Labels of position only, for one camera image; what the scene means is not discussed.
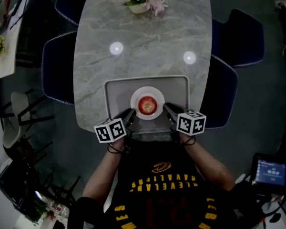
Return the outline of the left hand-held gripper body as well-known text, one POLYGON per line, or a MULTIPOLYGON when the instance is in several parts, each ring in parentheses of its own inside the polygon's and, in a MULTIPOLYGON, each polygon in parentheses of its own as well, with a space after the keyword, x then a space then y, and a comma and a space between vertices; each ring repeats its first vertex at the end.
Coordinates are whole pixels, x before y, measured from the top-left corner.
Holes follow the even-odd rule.
POLYGON ((108 119, 95 125, 94 131, 99 143, 113 143, 126 136, 132 138, 133 132, 130 129, 132 123, 132 119, 108 119))

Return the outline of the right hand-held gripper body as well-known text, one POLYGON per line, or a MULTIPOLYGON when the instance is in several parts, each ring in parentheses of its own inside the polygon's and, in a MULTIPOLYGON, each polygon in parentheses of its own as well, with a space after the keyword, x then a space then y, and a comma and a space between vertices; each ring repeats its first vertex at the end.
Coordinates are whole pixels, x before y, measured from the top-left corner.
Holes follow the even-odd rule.
POLYGON ((177 115, 176 131, 194 136, 202 134, 205 129, 206 116, 200 112, 187 112, 177 115))

